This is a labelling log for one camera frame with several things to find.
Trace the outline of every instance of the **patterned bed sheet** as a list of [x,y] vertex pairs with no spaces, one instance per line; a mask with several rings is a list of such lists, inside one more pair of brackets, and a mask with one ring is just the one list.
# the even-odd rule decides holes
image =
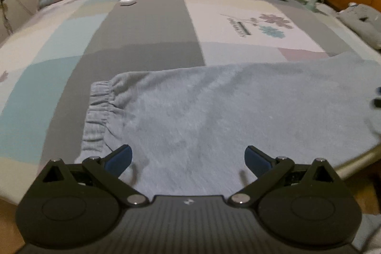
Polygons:
[[95,81],[127,71],[354,51],[329,26],[334,18],[292,0],[118,1],[53,4],[0,48],[1,197],[17,204],[51,158],[74,162]]

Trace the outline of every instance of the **gray stripe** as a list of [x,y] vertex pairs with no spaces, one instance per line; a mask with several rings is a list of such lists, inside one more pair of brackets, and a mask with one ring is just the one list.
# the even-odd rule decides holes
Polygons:
[[354,52],[333,30],[319,21],[312,12],[295,0],[265,0],[281,10],[301,30],[305,31],[329,56]]
[[110,12],[62,93],[46,134],[41,165],[56,157],[73,163],[78,157],[92,83],[127,71],[205,65],[184,0],[171,1],[172,7],[166,0],[138,0],[131,7],[117,4]]

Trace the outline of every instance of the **teal flower print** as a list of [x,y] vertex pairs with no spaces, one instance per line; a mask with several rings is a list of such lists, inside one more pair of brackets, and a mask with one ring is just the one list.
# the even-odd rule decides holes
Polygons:
[[284,38],[285,37],[284,32],[277,30],[276,28],[271,27],[271,26],[260,26],[260,30],[262,31],[262,33],[264,33],[268,36],[274,37],[274,38]]

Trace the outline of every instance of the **gray cloth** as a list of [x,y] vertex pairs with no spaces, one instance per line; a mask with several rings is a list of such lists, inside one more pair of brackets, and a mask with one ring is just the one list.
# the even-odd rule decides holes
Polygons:
[[381,13],[379,11],[360,4],[339,12],[338,19],[372,48],[381,49]]
[[380,77],[376,62],[351,53],[122,73],[92,85],[76,163],[129,144],[133,164],[120,178],[149,198],[230,196],[255,180],[244,163],[248,145],[337,166],[378,143],[368,120]]

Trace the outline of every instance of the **bedspread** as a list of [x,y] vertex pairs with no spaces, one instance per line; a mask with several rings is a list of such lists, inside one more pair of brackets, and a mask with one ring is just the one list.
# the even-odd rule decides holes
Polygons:
[[74,162],[95,81],[353,51],[292,0],[118,1],[53,4],[0,48],[0,196],[18,203],[49,159]]

